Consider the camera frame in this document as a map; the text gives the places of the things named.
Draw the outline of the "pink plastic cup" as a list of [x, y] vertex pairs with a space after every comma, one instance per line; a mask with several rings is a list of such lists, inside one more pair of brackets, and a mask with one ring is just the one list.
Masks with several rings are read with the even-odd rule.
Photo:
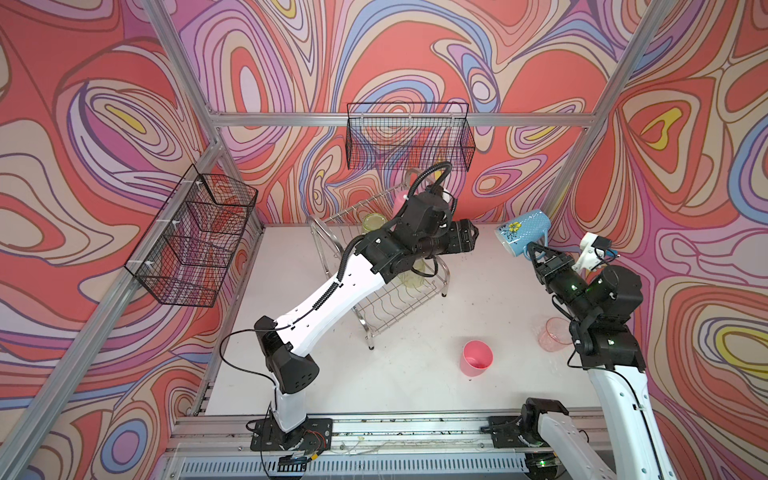
[[476, 377], [486, 372], [493, 361], [493, 351], [485, 342], [471, 340], [463, 347], [459, 367], [465, 376]]
[[407, 189], [398, 190], [394, 193], [392, 218], [398, 217], [401, 214], [401, 211], [405, 207], [405, 204], [408, 198], [409, 198], [409, 192]]

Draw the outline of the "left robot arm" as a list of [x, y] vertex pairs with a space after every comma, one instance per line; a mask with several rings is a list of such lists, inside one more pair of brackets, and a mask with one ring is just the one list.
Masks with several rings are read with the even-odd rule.
[[451, 171], [451, 163], [443, 161], [418, 174], [392, 219], [347, 244], [334, 276], [277, 319], [263, 316], [255, 322], [274, 383], [269, 417], [281, 432], [306, 421], [304, 391], [320, 372], [311, 352], [337, 321], [399, 275], [430, 278], [438, 272], [440, 256], [474, 249], [479, 231], [471, 221], [455, 219], [457, 201], [443, 187]]

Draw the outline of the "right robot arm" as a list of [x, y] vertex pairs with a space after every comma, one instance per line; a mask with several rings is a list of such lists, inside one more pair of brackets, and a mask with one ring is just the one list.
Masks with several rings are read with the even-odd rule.
[[642, 280], [607, 264], [586, 282], [566, 252], [531, 242], [534, 273], [569, 320], [574, 352], [596, 391], [614, 455], [610, 471], [562, 411], [542, 412], [538, 437], [574, 479], [672, 479], [675, 476], [651, 406], [646, 362], [627, 322], [643, 301]]

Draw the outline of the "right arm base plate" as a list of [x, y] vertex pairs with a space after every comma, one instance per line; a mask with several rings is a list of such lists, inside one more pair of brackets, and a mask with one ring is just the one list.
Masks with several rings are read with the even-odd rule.
[[551, 447], [535, 426], [524, 421], [521, 416], [491, 416], [487, 421], [486, 425], [480, 427], [480, 432], [490, 436], [496, 449]]

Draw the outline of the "green transparent cup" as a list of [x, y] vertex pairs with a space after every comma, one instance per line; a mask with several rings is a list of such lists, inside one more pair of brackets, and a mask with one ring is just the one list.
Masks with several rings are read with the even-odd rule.
[[367, 234], [382, 228], [389, 219], [381, 213], [370, 213], [365, 216], [361, 224], [361, 231]]
[[411, 270], [403, 272], [399, 275], [399, 279], [404, 287], [412, 290], [419, 290], [426, 282], [425, 275], [428, 273], [428, 268], [423, 259], [418, 259], [414, 262]]

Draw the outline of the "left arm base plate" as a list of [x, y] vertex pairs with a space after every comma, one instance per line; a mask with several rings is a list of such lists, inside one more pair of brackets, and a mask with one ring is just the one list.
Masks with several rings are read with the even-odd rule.
[[251, 433], [250, 449], [255, 452], [322, 453], [332, 445], [333, 420], [308, 418], [295, 429], [284, 432], [272, 418], [246, 423]]

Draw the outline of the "blue ceramic mug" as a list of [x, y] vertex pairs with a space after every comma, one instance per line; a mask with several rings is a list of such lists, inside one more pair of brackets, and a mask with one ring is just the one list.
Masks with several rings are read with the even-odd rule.
[[541, 210], [533, 210], [501, 224], [495, 228], [494, 233], [507, 252], [530, 260], [528, 244], [547, 246], [550, 227], [549, 217]]

